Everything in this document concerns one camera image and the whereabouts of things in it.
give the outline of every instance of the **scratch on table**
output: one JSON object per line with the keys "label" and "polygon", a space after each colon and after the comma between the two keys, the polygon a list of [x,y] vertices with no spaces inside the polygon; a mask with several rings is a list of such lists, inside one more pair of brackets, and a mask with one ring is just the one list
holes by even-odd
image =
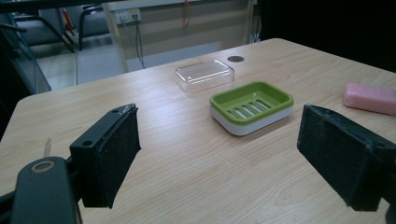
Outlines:
{"label": "scratch on table", "polygon": [[44,146],[44,157],[48,157],[50,155],[50,138],[47,139],[46,145]]}

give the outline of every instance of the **power outlet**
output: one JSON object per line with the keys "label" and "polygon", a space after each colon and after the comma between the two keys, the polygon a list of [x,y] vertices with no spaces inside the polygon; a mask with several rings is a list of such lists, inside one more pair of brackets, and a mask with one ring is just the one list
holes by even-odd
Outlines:
{"label": "power outlet", "polygon": [[130,9],[123,9],[117,10],[114,12],[116,16],[116,23],[122,24],[133,22],[133,21],[141,21],[142,18],[140,16],[140,9],[139,8],[130,8]]}

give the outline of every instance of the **chair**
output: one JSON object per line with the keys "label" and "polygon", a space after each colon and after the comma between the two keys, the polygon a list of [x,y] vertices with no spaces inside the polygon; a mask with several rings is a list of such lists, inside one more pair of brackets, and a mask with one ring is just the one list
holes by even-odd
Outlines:
{"label": "chair", "polygon": [[100,5],[66,7],[67,14],[78,30],[78,48],[82,50],[82,38],[108,34],[105,12]]}
{"label": "chair", "polygon": [[64,20],[59,8],[40,9],[38,16],[14,17],[17,25],[27,30],[23,37],[29,46],[63,42],[64,45],[74,53],[72,47],[63,39],[74,44],[70,36],[64,31]]}

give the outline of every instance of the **pink object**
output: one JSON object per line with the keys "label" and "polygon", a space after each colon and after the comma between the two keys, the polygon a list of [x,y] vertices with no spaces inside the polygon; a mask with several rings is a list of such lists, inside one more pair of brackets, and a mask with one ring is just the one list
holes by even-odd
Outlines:
{"label": "pink object", "polygon": [[344,105],[381,114],[396,114],[396,90],[348,83]]}

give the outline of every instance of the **soap dish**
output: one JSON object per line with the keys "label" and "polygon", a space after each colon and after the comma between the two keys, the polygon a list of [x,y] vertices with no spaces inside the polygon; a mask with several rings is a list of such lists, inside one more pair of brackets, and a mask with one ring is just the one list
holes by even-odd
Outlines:
{"label": "soap dish", "polygon": [[213,95],[211,115],[230,133],[246,135],[291,114],[293,97],[267,82],[251,82]]}
{"label": "soap dish", "polygon": [[233,81],[233,69],[218,60],[180,67],[175,74],[177,84],[187,92],[203,91]]}

